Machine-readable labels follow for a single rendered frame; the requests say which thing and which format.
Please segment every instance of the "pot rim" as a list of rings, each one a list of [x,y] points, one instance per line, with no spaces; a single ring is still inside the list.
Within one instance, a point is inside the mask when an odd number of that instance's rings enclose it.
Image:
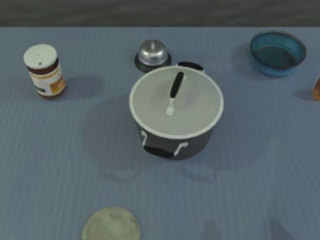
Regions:
[[[133,98],[134,98],[134,93],[136,91],[136,88],[138,87],[138,85],[147,77],[149,77],[150,75],[152,75],[155,72],[158,71],[165,71],[168,69],[186,69],[188,71],[192,71],[195,72],[199,75],[202,75],[203,77],[205,77],[206,79],[209,80],[210,83],[212,83],[212,85],[216,88],[218,95],[219,95],[219,99],[220,99],[220,106],[219,106],[219,110],[216,114],[216,116],[213,118],[213,120],[204,128],[196,131],[196,132],[192,132],[192,133],[188,133],[188,134],[167,134],[167,133],[163,133],[163,132],[159,132],[154,130],[153,128],[147,126],[146,124],[144,124],[144,122],[138,117],[137,113],[135,112],[135,108],[134,108],[134,103],[133,103]],[[155,136],[158,136],[160,138],[165,138],[165,139],[171,139],[171,140],[179,140],[179,139],[191,139],[191,138],[195,138],[198,137],[206,132],[208,132],[209,130],[211,130],[219,121],[219,119],[221,118],[221,115],[223,113],[224,110],[224,97],[222,94],[222,91],[220,89],[220,87],[216,84],[216,82],[209,77],[208,75],[204,74],[201,71],[192,69],[190,67],[184,67],[184,66],[165,66],[165,67],[161,67],[158,69],[155,69],[153,71],[150,71],[148,73],[146,73],[145,75],[143,75],[142,77],[140,77],[140,79],[133,85],[131,92],[130,92],[130,96],[129,96],[129,107],[130,107],[130,111],[131,114],[135,120],[135,122],[140,125],[141,128],[145,129],[147,132],[149,132],[150,134],[153,134]]]

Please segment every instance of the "jar label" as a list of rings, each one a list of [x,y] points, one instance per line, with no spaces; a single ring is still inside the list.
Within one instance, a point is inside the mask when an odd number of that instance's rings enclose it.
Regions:
[[[66,87],[66,81],[61,72],[60,64],[54,71],[45,75],[37,75],[31,72],[29,74],[36,91],[42,96],[55,96]]]

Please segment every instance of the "nutella jar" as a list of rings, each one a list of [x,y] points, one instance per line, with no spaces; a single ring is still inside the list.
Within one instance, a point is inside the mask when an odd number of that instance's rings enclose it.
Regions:
[[[52,46],[32,46],[24,53],[23,60],[40,96],[54,99],[64,92],[66,81],[61,72],[57,51]]]

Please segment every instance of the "black handle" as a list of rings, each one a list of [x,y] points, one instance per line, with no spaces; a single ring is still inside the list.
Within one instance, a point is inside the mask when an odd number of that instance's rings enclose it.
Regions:
[[[175,80],[172,84],[171,91],[170,91],[170,98],[174,99],[179,91],[181,86],[182,80],[184,79],[185,74],[183,72],[178,72],[175,77]]]
[[[199,64],[196,64],[196,63],[190,62],[190,61],[180,61],[180,62],[178,62],[177,65],[181,66],[181,67],[195,69],[195,70],[198,70],[201,72],[204,70],[204,68],[202,66],[200,66]]]
[[[175,156],[174,153],[166,151],[166,150],[163,150],[163,149],[158,148],[158,147],[143,146],[143,149],[146,152],[148,152],[149,154],[156,155],[158,157],[165,158],[165,159],[170,159],[170,158],[173,158]]]

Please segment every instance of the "round beige disc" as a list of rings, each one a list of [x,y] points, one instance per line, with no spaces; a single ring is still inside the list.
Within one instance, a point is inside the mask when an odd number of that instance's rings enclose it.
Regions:
[[[140,240],[140,227],[128,210],[106,207],[86,221],[81,240]]]

